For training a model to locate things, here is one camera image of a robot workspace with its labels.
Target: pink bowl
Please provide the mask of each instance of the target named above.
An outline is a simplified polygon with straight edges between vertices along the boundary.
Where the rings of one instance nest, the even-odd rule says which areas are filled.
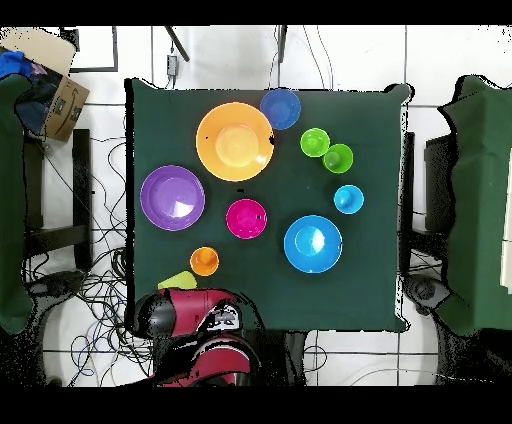
[[[256,200],[240,199],[226,213],[226,224],[234,236],[243,240],[258,237],[267,225],[267,213]]]

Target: table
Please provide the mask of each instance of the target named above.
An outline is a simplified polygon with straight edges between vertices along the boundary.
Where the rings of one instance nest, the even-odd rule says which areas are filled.
[[[302,104],[299,120],[288,130],[275,131],[269,165],[239,183],[222,181],[202,166],[195,148],[197,126],[222,103],[259,107],[265,91],[155,90],[137,79],[126,80],[125,87],[128,158],[132,143],[134,149],[134,159],[127,163],[128,174],[133,172],[127,202],[134,204],[133,214],[128,213],[134,229],[134,287],[129,289],[134,301],[189,269],[192,251],[209,245],[218,251],[220,266],[211,277],[197,277],[199,286],[243,292],[255,302],[268,329],[405,329],[394,311],[400,107],[410,95],[409,86],[395,85],[387,92],[296,92]],[[300,135],[311,127],[325,129],[333,144],[351,146],[355,159],[347,173],[331,174],[320,159],[301,152]],[[194,172],[206,194],[201,218],[178,232],[153,226],[139,201],[146,176],[169,164]],[[332,203],[343,184],[355,184],[365,194],[365,205],[356,215],[342,215]],[[268,214],[265,231],[250,241],[232,236],[224,218],[228,206],[244,197],[259,201]],[[307,214],[332,220],[343,236],[340,260],[322,274],[301,273],[284,256],[287,228]]]

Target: purple bowl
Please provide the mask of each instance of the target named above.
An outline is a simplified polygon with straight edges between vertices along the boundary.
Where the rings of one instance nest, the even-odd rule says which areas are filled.
[[[203,213],[203,186],[188,169],[162,166],[144,180],[140,204],[152,224],[167,231],[183,230]]]

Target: plastic bowl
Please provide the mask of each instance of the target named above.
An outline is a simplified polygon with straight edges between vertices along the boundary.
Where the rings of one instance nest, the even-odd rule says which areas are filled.
[[[181,166],[155,169],[140,189],[142,211],[152,224],[168,231],[190,227],[203,213],[204,201],[199,179]]]
[[[211,247],[200,247],[190,256],[190,267],[197,275],[208,277],[219,267],[219,255]]]
[[[240,199],[226,213],[226,225],[231,233],[243,240],[258,237],[267,225],[267,214],[256,200]]]
[[[300,138],[300,148],[306,156],[311,158],[318,158],[325,154],[330,143],[329,135],[320,128],[311,128]]]
[[[361,209],[363,203],[363,192],[354,185],[341,186],[334,193],[334,206],[341,213],[352,215]]]
[[[284,252],[299,271],[312,274],[332,268],[341,256],[341,234],[331,221],[318,215],[299,218],[284,236]]]
[[[334,174],[347,172],[354,162],[354,154],[345,144],[333,144],[322,158],[324,166]]]
[[[263,96],[261,112],[267,117],[275,130],[290,128],[300,116],[300,100],[288,89],[278,88]]]
[[[267,166],[274,151],[268,119],[245,103],[226,103],[203,118],[196,134],[199,159],[225,181],[244,181]]]

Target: cup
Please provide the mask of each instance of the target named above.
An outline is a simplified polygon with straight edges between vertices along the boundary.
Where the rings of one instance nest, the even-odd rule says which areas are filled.
[[[333,144],[322,158],[324,166],[334,174],[347,172],[354,162],[354,154],[345,144]]]

